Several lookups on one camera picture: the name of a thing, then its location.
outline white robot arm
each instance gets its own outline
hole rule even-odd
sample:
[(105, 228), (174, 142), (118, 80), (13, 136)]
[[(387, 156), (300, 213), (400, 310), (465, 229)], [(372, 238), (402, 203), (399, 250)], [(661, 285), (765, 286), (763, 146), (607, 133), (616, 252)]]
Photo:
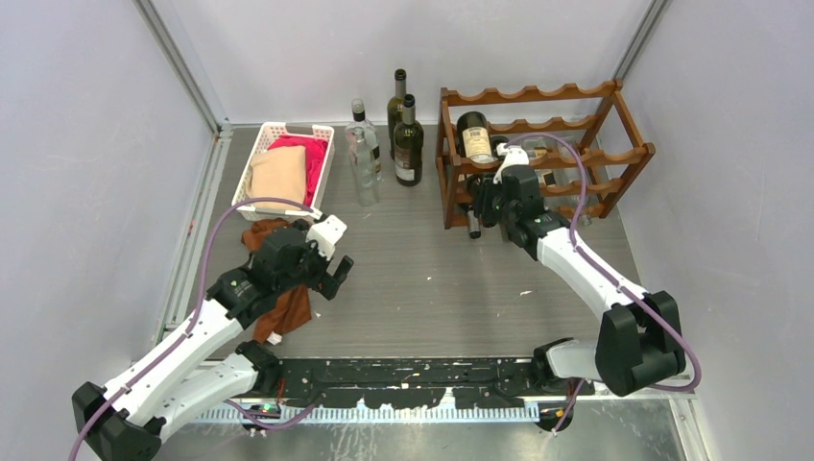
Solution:
[(77, 389), (72, 401), (81, 433), (106, 408), (85, 437), (96, 454), (105, 461), (152, 459), (206, 409), (249, 391), (270, 392), (282, 373), (280, 362), (256, 341), (242, 343), (210, 370), (190, 374), (272, 310), (283, 293), (304, 284), (333, 299), (353, 265), (345, 256), (334, 275), (327, 273), (346, 228), (330, 216), (310, 227), (300, 221), (275, 230), (249, 262), (222, 274), (200, 310), (141, 360), (104, 387), (87, 382)]
[(681, 334), (675, 300), (626, 280), (568, 228), (565, 218), (548, 210), (522, 149), (500, 145), (497, 152), (504, 160), (494, 175), (467, 179), (475, 215), (484, 227), (503, 226), (512, 242), (565, 280), (600, 322), (596, 342), (566, 338), (537, 348), (533, 363), (540, 379), (601, 380), (614, 394), (626, 396), (681, 373), (684, 351), (631, 296)]

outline wooden wine rack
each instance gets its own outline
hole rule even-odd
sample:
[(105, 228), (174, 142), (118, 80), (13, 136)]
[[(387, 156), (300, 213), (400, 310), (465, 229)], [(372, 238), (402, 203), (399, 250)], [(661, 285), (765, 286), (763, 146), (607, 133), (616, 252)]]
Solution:
[[(598, 198), (598, 204), (588, 207), (587, 213), (600, 218), (608, 216), (616, 202), (624, 195), (656, 152), (656, 147), (650, 142), (644, 142), (638, 132), (625, 100), (622, 98), (621, 89), (621, 80), (607, 81), (591, 89), (581, 89), (575, 84), (566, 84), (554, 91), (542, 91), (531, 85), (513, 94), (501, 93), (497, 88), (487, 88), (475, 96), (464, 96), (458, 91), (441, 88), (436, 167), (438, 168), (438, 179), (441, 183), (444, 228), (449, 229), (467, 224), (466, 216), (455, 212), (457, 204), (472, 202), (472, 197), (465, 191), (464, 185), (459, 181), (460, 176), (496, 172), (500, 166), (499, 161), (476, 163), (458, 154), (455, 147), (457, 130), (449, 115), (449, 108), (458, 106), (602, 98), (596, 113), (582, 120), (569, 122), (561, 117), (554, 117), (543, 123), (530, 123), (526, 119), (518, 119), (505, 125), (489, 123), (489, 133), (495, 135), (585, 130), (586, 132), (577, 145), (577, 149), (581, 153), (580, 158), (589, 176), (587, 193)], [(602, 150), (590, 149), (611, 108), (616, 108), (619, 118), (622, 120), (622, 125), (625, 127), (625, 131), (633, 145), (630, 151), (615, 156), (606, 154)], [(541, 156), (531, 160), (530, 164), (535, 169), (573, 168), (576, 166), (576, 160), (561, 158), (559, 150), (558, 152), (552, 152), (546, 149)], [(628, 165), (628, 167), (625, 168), (619, 178), (599, 182), (599, 179), (604, 175), (599, 174), (598, 167), (606, 165)], [(559, 187), (541, 184), (540, 193), (544, 197), (579, 195), (580, 187), (579, 181)], [(574, 215), (575, 210), (570, 206), (560, 206), (558, 211), (566, 217), (571, 217)]]

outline gray tabletop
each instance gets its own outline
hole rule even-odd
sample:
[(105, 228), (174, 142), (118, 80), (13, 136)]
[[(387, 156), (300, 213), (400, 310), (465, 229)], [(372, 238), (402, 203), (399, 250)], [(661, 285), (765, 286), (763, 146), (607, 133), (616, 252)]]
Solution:
[[(347, 144), (336, 128), (336, 157), (321, 209), (347, 224), (338, 255), (350, 255), (356, 264), (333, 301), (311, 293), (314, 319), (287, 334), (276, 354), (528, 356), (565, 336), (596, 338), (599, 324), (583, 302), (553, 272), (504, 242), (498, 229), (470, 240), (465, 228), (443, 228), (433, 161), (436, 126), (425, 127), (424, 176), (416, 187), (395, 181), (393, 162), (382, 149), (381, 202), (368, 207), (356, 201)], [(214, 216), (230, 205), (257, 133), (258, 128), (234, 131)], [(379, 138), (387, 146), (386, 129)], [(227, 219), (215, 240), (207, 283), (246, 261), (240, 234), (250, 225), (237, 214)], [(581, 235), (619, 272), (637, 280), (617, 213), (594, 219)], [(232, 352), (250, 333), (216, 357)]]

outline fabric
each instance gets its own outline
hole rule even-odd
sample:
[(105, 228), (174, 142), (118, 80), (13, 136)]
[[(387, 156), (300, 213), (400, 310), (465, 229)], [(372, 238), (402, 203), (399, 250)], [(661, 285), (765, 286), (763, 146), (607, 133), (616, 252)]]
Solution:
[[(306, 199), (305, 147), (281, 146), (251, 157), (251, 178), (246, 185), (246, 195), (254, 197), (278, 197), (303, 203)], [(299, 209), (296, 206), (261, 202), (260, 207)]]
[(313, 137), (290, 136), (284, 134), (269, 146), (269, 149), (278, 147), (302, 146), (305, 148), (305, 201), (311, 206), (317, 184), (320, 183), (320, 174), (323, 171), (325, 154), (328, 150), (328, 141)]
[[(249, 230), (243, 232), (240, 241), (250, 253), (256, 252), (260, 245), (275, 229), (289, 226), (289, 222), (277, 219), (263, 219), (251, 225)], [(254, 334), (251, 339), (264, 343), (272, 334), (286, 334), (302, 327), (311, 320), (311, 303), (308, 301), (308, 288), (300, 285), (284, 293), (277, 299), (274, 309), (261, 315), (254, 324)]]

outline bottle cap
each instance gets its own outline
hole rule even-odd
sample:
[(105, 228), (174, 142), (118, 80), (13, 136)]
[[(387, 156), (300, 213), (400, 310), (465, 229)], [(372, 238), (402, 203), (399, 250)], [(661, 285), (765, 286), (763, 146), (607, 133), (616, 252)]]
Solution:
[(356, 98), (350, 102), (350, 109), (353, 110), (353, 121), (361, 122), (365, 120), (365, 103)]

